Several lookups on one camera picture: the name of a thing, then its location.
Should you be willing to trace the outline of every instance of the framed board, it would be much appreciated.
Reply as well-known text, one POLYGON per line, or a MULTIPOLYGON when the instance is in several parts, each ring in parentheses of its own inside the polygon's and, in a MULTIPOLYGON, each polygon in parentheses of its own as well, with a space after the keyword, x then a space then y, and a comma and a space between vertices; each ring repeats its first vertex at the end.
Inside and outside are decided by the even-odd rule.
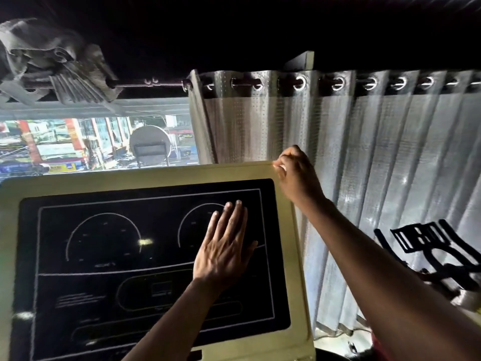
POLYGON ((196 358, 314 351, 292 205, 270 163, 46 175, 0 195, 1 359, 121 359, 191 281, 212 212, 236 200, 249 209, 244 245, 259 245, 210 309, 196 358))

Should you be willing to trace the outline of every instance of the black screen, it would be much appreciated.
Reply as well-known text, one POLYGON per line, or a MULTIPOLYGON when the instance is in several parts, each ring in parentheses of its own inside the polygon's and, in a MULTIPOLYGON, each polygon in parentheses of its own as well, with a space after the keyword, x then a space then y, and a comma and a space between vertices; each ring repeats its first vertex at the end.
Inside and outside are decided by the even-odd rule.
POLYGON ((290 325, 274 183, 220 182, 24 199, 12 361, 121 359, 192 279, 210 216, 249 210, 259 242, 238 283, 210 309, 195 346, 290 325))

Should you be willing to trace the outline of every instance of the hand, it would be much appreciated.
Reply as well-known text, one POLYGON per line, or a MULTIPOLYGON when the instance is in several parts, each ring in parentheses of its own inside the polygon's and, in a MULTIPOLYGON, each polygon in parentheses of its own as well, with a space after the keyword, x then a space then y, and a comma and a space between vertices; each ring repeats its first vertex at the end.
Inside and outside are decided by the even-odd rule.
POLYGON ((284 195, 303 212, 327 200, 314 167, 297 145, 287 148, 272 164, 284 195))
POLYGON ((244 273, 257 241, 243 251, 247 208, 237 200, 226 203, 222 215, 213 212, 194 262, 194 280, 201 280, 218 296, 244 273))

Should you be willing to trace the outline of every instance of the window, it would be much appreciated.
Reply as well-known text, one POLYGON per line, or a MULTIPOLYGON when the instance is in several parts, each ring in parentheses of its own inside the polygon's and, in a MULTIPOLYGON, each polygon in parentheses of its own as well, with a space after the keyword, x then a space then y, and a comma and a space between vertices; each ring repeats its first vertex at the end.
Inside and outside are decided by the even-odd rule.
POLYGON ((58 103, 52 109, 49 102, 49 119, 43 118, 41 107, 36 115, 35 108, 14 103, 18 120, 0 110, 0 182, 23 175, 148 167, 137 162, 129 147, 131 132, 145 125, 163 129, 170 140, 170 154, 156 166, 198 164, 187 98, 175 99, 139 99, 138 105, 120 100, 116 103, 128 106, 130 116, 119 117, 102 106, 58 103))

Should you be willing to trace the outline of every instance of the curtain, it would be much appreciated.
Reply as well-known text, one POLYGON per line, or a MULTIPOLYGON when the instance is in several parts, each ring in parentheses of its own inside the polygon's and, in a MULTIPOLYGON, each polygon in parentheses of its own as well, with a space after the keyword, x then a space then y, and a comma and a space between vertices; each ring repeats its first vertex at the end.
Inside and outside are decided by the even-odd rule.
MULTIPOLYGON (((352 223, 371 238, 380 228, 412 268, 429 269, 389 229, 444 218, 481 251, 480 77, 193 71, 191 79, 202 82, 189 90, 190 111, 196 144, 208 153, 201 163, 273 160, 297 144, 352 223)), ((321 237, 296 213, 311 325, 352 329, 362 313, 321 237)))

